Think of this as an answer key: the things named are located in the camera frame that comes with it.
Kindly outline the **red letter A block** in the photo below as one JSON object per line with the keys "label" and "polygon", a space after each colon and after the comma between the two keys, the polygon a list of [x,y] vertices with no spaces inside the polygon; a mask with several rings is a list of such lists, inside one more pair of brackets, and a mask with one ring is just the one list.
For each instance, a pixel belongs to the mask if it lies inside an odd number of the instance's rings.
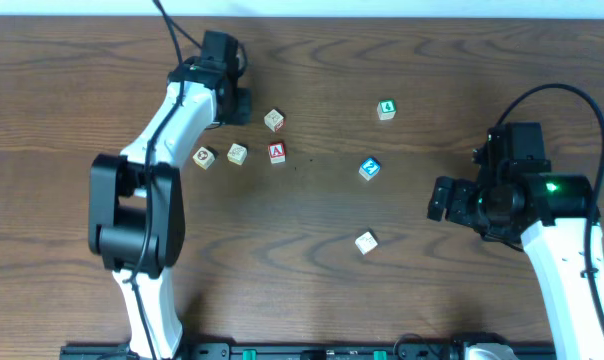
{"label": "red letter A block", "polygon": [[286,148],[283,142],[269,144],[268,153],[272,164],[284,163],[286,161]]}

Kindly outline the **blue number 2 block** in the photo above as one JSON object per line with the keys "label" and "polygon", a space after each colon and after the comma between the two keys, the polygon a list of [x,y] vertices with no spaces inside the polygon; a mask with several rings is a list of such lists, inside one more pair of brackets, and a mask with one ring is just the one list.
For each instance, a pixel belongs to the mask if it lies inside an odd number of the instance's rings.
{"label": "blue number 2 block", "polygon": [[373,157],[367,158],[359,167],[359,175],[366,181],[373,179],[380,171],[380,163]]}

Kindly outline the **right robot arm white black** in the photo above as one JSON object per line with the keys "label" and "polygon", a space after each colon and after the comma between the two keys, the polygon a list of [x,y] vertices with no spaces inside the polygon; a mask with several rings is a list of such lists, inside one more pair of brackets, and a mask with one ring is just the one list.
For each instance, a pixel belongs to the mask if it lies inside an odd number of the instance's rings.
{"label": "right robot arm white black", "polygon": [[519,247],[540,286],[556,356],[604,359],[604,259],[599,212],[583,175],[528,173],[502,183],[436,179],[427,216]]}

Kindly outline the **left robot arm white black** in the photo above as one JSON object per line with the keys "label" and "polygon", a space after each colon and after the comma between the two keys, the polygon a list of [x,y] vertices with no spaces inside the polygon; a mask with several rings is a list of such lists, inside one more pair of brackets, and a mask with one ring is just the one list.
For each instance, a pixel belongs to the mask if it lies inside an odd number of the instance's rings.
{"label": "left robot arm white black", "polygon": [[123,294],[131,340],[127,355],[173,359],[183,326],[173,267],[185,239],[181,169],[201,134],[246,123],[251,98],[238,87],[247,63],[191,57],[170,72],[166,96],[142,133],[90,169],[89,248]]}

